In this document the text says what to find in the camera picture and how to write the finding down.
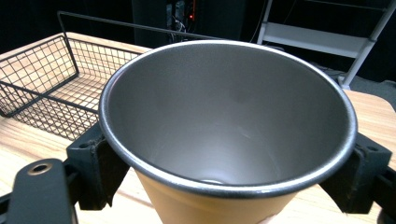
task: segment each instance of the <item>black wire basket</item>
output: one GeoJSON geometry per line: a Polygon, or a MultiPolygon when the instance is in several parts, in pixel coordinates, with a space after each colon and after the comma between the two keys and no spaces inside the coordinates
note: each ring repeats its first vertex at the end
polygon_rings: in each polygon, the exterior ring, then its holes
{"type": "Polygon", "coordinates": [[[139,55],[57,35],[0,61],[0,115],[75,140],[98,120],[102,88],[139,55]]]}

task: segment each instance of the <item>cup rim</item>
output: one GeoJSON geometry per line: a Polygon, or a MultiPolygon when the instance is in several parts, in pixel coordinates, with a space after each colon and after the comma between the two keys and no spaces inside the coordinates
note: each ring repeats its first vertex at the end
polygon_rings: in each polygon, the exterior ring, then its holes
{"type": "Polygon", "coordinates": [[[295,56],[292,56],[288,53],[277,49],[271,49],[265,46],[259,46],[250,43],[232,41],[232,40],[196,40],[190,42],[182,42],[172,45],[167,45],[164,47],[160,47],[157,49],[153,49],[149,52],[146,52],[121,67],[107,82],[105,85],[100,102],[99,102],[99,123],[102,129],[102,132],[107,140],[107,142],[112,146],[115,152],[130,166],[132,166],[136,171],[146,175],[160,183],[165,184],[166,186],[172,187],[174,189],[181,189],[191,193],[197,193],[201,195],[211,196],[211,197],[221,197],[221,198],[267,198],[267,197],[275,197],[280,195],[285,195],[293,192],[297,192],[301,189],[306,189],[310,186],[313,186],[328,177],[330,177],[333,173],[335,173],[344,163],[347,161],[349,155],[352,152],[352,149],[355,144],[355,138],[357,135],[357,119],[355,110],[350,103],[347,95],[344,91],[337,86],[337,84],[331,80],[327,75],[325,75],[322,71],[317,69],[310,63],[299,59],[295,56]],[[277,55],[287,57],[290,60],[294,60],[297,63],[303,64],[308,69],[315,71],[318,75],[324,79],[324,82],[327,82],[328,85],[334,90],[336,95],[339,97],[341,102],[343,103],[346,109],[346,120],[349,120],[349,123],[346,127],[346,134],[344,139],[339,144],[339,149],[335,150],[334,155],[329,158],[326,162],[322,163],[315,170],[312,170],[309,173],[295,176],[294,178],[286,179],[283,181],[277,181],[269,184],[255,184],[255,185],[221,185],[216,183],[208,183],[202,182],[198,180],[188,179],[186,177],[175,175],[170,172],[166,172],[165,170],[156,167],[153,164],[145,161],[144,159],[139,158],[134,153],[132,153],[128,148],[120,141],[115,133],[112,131],[112,124],[109,115],[109,107],[108,107],[108,98],[110,93],[112,92],[114,86],[116,85],[118,79],[122,77],[126,70],[128,70],[129,64],[133,64],[138,62],[151,54],[155,54],[164,50],[168,50],[171,48],[177,48],[181,46],[187,45],[231,45],[231,46],[239,46],[239,47],[247,47],[253,49],[262,49],[271,51],[277,55]]]}

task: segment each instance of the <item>black mount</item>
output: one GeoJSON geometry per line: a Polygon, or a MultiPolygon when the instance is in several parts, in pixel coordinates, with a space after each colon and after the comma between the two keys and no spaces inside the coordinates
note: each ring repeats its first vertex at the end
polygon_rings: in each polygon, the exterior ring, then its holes
{"type": "MultiPolygon", "coordinates": [[[[119,188],[129,166],[93,125],[67,149],[67,160],[46,159],[22,168],[12,193],[0,197],[0,224],[78,223],[74,205],[102,210],[119,188]]],[[[320,183],[344,213],[367,214],[382,207],[379,224],[396,223],[396,172],[391,152],[358,134],[349,160],[320,183]]]]}

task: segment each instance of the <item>stainless steel cup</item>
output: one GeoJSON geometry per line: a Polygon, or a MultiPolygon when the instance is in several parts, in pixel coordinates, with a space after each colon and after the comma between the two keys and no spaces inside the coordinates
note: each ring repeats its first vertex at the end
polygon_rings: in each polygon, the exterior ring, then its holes
{"type": "Polygon", "coordinates": [[[107,141],[163,223],[259,223],[333,174],[354,145],[351,103],[296,57],[233,41],[154,49],[100,101],[107,141]]]}

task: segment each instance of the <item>wooden table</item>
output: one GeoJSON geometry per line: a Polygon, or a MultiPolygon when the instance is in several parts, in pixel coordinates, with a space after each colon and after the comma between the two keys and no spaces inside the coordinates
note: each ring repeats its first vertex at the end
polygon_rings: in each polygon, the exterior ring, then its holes
{"type": "MultiPolygon", "coordinates": [[[[136,49],[99,38],[73,37],[136,49]]],[[[12,52],[0,55],[0,58],[10,54],[12,52]]],[[[396,152],[396,113],[391,105],[365,93],[346,91],[346,94],[355,107],[359,131],[396,152]]],[[[0,195],[12,191],[15,174],[30,162],[46,158],[64,160],[65,149],[69,144],[70,140],[14,119],[0,118],[0,195]]],[[[390,167],[396,169],[396,156],[392,156],[390,167]]],[[[326,192],[314,186],[299,192],[271,223],[376,223],[379,211],[380,207],[374,204],[369,215],[342,214],[326,192]]],[[[78,210],[78,220],[79,223],[161,223],[132,168],[122,182],[112,208],[106,207],[100,212],[78,210]]]]}

